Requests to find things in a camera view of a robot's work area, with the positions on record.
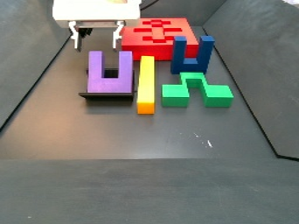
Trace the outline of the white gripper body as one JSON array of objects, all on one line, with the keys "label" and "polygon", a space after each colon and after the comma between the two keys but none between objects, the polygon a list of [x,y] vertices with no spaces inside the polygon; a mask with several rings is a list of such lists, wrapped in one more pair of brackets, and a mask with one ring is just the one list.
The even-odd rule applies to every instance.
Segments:
[{"label": "white gripper body", "polygon": [[83,27],[90,28],[117,21],[135,26],[141,19],[141,3],[142,0],[125,0],[123,3],[110,0],[54,0],[53,17],[63,28],[70,27],[70,22],[83,23]]}]

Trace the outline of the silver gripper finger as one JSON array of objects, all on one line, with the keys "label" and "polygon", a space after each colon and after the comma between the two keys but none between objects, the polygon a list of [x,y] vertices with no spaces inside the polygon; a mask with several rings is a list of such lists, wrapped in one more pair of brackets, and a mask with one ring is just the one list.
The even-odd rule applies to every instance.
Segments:
[{"label": "silver gripper finger", "polygon": [[74,40],[75,50],[79,52],[82,50],[82,35],[81,35],[81,27],[78,26],[77,21],[70,21],[70,31],[71,31],[71,39]]},{"label": "silver gripper finger", "polygon": [[125,25],[125,21],[117,21],[117,30],[113,32],[113,49],[115,52],[118,51],[118,41],[122,39],[121,32],[125,28]]}]

